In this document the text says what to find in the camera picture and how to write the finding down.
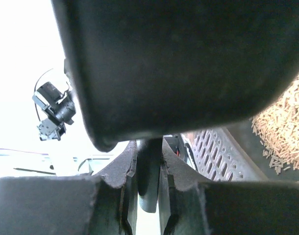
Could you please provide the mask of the black litter scoop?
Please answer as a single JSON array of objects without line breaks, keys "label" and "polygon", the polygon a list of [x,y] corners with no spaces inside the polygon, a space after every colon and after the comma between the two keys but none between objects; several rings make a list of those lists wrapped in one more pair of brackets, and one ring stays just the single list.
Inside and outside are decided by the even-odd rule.
[{"label": "black litter scoop", "polygon": [[299,0],[54,0],[83,122],[100,151],[141,140],[155,212],[162,137],[264,110],[299,71]]}]

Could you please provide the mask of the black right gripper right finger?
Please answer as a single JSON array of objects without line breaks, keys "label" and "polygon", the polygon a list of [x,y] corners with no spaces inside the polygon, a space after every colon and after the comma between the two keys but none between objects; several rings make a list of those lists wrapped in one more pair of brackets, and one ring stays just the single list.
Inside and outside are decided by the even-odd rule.
[{"label": "black right gripper right finger", "polygon": [[162,143],[163,235],[299,235],[299,183],[210,181]]}]

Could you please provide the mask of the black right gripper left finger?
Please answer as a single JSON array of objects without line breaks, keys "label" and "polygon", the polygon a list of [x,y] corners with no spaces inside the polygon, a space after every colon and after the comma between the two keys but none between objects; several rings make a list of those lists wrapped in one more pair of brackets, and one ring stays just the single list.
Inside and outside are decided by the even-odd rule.
[{"label": "black right gripper left finger", "polygon": [[133,235],[137,144],[95,175],[0,178],[0,235]]}]

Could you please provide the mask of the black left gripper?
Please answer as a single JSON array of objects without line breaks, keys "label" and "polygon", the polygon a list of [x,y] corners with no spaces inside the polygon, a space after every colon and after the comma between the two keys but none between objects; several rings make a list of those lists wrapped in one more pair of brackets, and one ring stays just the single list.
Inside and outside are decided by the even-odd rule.
[{"label": "black left gripper", "polygon": [[40,141],[57,140],[61,141],[61,136],[66,133],[65,124],[72,125],[73,116],[76,114],[73,100],[67,96],[60,103],[50,99],[52,114],[37,126]]}]

